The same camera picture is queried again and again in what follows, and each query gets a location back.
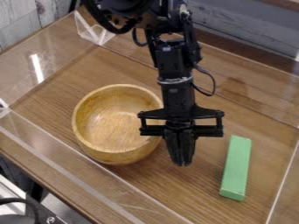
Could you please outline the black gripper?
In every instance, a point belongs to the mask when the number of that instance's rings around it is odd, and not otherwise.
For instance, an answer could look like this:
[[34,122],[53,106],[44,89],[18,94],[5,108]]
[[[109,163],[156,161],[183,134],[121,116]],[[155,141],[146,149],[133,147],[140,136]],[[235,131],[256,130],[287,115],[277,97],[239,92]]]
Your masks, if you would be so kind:
[[192,163],[195,138],[223,137],[221,117],[224,112],[200,107],[195,102],[195,86],[191,80],[181,83],[161,83],[163,108],[141,111],[141,136],[164,137],[172,162],[179,166]]

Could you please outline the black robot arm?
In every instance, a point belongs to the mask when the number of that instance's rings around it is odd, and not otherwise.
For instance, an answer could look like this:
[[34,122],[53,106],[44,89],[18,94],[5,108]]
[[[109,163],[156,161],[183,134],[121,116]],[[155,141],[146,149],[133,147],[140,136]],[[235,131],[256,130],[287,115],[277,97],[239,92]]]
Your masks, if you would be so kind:
[[164,139],[172,162],[189,165],[200,137],[221,137],[224,112],[200,107],[195,94],[192,72],[205,74],[199,66],[201,46],[196,39],[192,12],[184,0],[81,0],[88,13],[109,32],[120,35],[144,31],[145,42],[134,44],[149,49],[163,107],[141,111],[140,134]]

